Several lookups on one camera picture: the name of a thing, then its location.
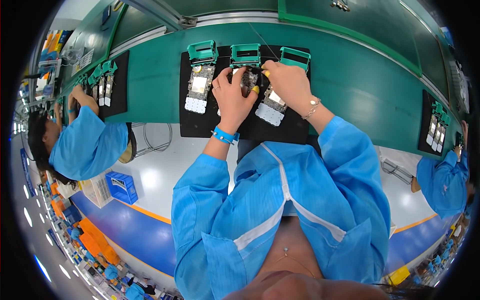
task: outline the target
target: blue plastic crate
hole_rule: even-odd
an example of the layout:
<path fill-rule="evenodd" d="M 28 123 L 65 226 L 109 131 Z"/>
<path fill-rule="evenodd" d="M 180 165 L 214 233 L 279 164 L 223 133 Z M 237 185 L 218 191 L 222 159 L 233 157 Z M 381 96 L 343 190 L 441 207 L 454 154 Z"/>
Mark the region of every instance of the blue plastic crate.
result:
<path fill-rule="evenodd" d="M 105 175 L 108 189 L 115 199 L 127 204 L 134 204 L 138 200 L 137 191 L 133 184 L 133 177 L 118 172 L 110 172 Z"/>

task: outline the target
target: green plastic fixture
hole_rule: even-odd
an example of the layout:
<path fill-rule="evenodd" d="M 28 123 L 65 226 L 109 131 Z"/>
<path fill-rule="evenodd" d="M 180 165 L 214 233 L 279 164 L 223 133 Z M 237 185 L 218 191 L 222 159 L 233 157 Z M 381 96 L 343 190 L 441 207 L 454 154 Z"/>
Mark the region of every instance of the green plastic fixture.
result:
<path fill-rule="evenodd" d="M 450 125 L 450 117 L 447 116 L 447 113 L 442 111 L 442 115 L 440 116 L 440 119 L 438 120 L 440 124 L 442 124 L 445 128 L 447 128 Z"/>
<path fill-rule="evenodd" d="M 240 68 L 243 66 L 260 67 L 260 44 L 241 44 L 230 46 L 232 57 L 230 58 L 230 67 Z"/>
<path fill-rule="evenodd" d="M 435 101 L 435 103 L 432 104 L 432 108 L 433 108 L 432 114 L 437 117 L 441 116 L 444 112 L 444 108 L 437 101 Z"/>
<path fill-rule="evenodd" d="M 305 72 L 308 71 L 308 64 L 310 62 L 310 54 L 307 53 L 307 52 L 303 52 L 303 51 L 300 51 L 300 50 L 296 50 L 296 49 L 292 49 L 292 48 L 288 48 L 288 47 L 282 47 L 280 48 L 280 54 L 281 54 L 281 57 L 280 57 L 280 62 L 283 63 L 284 65 L 287 65 L 287 66 L 297 66 L 297 67 L 301 67 L 302 69 L 305 70 Z M 300 62 L 298 60 L 293 60 L 292 56 L 299 56 L 303 59 L 300 59 L 304 62 Z"/>
<path fill-rule="evenodd" d="M 190 44 L 187 46 L 187 51 L 192 67 L 211 63 L 215 64 L 218 58 L 218 51 L 214 40 Z"/>

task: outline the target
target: woman's left hand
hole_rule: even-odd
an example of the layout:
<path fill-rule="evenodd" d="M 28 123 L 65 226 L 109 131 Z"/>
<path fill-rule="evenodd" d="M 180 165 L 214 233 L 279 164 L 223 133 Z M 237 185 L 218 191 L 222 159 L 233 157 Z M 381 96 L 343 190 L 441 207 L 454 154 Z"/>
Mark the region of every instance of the woman's left hand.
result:
<path fill-rule="evenodd" d="M 241 67 L 233 74 L 230 84 L 227 75 L 232 72 L 231 68 L 225 68 L 212 81 L 213 96 L 218 103 L 222 119 L 218 127 L 226 133 L 234 135 L 242 122 L 247 118 L 253 104 L 258 98 L 260 91 L 258 86 L 253 87 L 252 92 L 245 98 L 241 91 L 241 78 L 246 71 L 246 67 Z"/>

